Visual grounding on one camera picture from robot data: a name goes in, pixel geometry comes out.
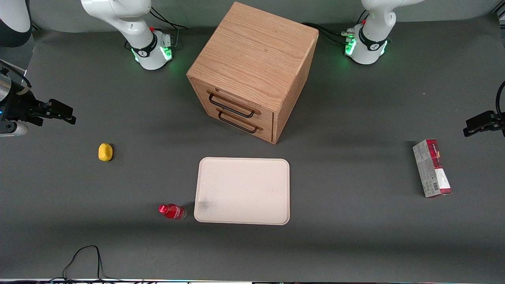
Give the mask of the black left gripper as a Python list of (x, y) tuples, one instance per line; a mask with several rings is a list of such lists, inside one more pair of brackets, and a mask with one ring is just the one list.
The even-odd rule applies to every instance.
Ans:
[(465, 137), (470, 137), (476, 133), (486, 131), (501, 131), (505, 136), (505, 119), (504, 113), (485, 111), (466, 120), (466, 128), (463, 129)]

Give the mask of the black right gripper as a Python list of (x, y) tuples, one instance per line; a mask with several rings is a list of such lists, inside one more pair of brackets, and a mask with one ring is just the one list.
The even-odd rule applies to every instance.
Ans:
[[(28, 122), (43, 126), (43, 118), (63, 120), (71, 125), (76, 124), (73, 108), (57, 99), (42, 102), (36, 99), (31, 91), (18, 95), (14, 89), (1, 89), (1, 127), (15, 127), (16, 121)], [(39, 110), (39, 117), (34, 112)]]

